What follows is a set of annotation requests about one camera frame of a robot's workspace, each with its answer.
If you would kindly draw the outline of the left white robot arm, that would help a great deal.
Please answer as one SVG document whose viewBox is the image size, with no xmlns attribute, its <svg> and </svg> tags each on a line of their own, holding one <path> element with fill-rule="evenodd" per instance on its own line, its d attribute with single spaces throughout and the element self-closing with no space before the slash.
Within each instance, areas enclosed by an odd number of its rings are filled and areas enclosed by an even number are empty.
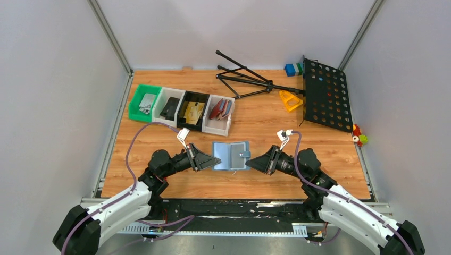
<svg viewBox="0 0 451 255">
<path fill-rule="evenodd" d="M 162 215 L 161 194 L 169 185 L 167 177 L 187 169 L 201 171 L 220 162 L 221 159 L 200 151 L 192 143 L 174 156 L 166 150 L 157 150 L 130 187 L 94 206 L 71 208 L 52 243 L 61 254 L 95 254 L 106 240 L 132 222 L 145 217 L 158 219 Z"/>
</svg>

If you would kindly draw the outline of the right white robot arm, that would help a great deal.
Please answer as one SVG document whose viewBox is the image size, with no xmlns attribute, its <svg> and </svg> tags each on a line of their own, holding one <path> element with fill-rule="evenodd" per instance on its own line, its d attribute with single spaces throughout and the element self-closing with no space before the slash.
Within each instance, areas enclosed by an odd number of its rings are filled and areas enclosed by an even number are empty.
<svg viewBox="0 0 451 255">
<path fill-rule="evenodd" d="M 399 223 L 356 199 L 321 170 L 321 163 L 311 148 L 293 157 L 273 145 L 246 165 L 267 175 L 281 171 L 300 179 L 307 195 L 303 202 L 306 219 L 337 226 L 374 254 L 425 254 L 420 233 L 413 223 L 408 220 Z"/>
</svg>

